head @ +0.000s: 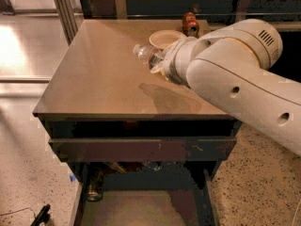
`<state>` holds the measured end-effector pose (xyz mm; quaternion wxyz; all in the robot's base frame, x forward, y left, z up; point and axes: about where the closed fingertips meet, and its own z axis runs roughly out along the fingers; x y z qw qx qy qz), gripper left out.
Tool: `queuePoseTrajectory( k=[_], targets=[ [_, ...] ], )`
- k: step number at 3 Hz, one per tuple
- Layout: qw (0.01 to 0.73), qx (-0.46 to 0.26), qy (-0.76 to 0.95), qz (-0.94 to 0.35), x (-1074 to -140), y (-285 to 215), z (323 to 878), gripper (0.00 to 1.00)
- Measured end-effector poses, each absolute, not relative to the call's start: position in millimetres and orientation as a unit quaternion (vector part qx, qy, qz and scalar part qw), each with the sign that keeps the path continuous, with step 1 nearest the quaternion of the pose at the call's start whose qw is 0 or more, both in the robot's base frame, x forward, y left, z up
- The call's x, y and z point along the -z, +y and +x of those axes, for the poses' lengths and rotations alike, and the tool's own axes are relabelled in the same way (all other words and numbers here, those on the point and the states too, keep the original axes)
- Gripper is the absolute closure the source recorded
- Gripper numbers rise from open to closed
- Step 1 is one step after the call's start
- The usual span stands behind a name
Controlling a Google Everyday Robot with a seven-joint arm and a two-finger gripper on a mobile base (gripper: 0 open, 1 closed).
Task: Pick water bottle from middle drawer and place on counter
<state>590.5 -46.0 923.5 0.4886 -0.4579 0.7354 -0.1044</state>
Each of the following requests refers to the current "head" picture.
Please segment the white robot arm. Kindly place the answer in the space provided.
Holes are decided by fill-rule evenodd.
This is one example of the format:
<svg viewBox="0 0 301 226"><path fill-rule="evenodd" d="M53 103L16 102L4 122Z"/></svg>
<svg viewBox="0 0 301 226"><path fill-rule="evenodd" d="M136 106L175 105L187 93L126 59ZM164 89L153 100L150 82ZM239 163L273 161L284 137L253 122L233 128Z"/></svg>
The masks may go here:
<svg viewBox="0 0 301 226"><path fill-rule="evenodd" d="M150 71L301 155L301 84L268 71L282 50L273 26L248 19L175 41Z"/></svg>

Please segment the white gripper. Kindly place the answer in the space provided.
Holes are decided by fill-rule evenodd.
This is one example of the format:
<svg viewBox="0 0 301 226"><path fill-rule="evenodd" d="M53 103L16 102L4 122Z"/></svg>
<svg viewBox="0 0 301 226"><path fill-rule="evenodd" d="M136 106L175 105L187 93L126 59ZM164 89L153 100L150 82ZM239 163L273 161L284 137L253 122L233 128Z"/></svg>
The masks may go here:
<svg viewBox="0 0 301 226"><path fill-rule="evenodd" d="M207 49L211 43L208 40L187 37L174 42L166 52L165 59L155 65L150 72L166 77L170 82L188 87L186 71L194 57Z"/></svg>

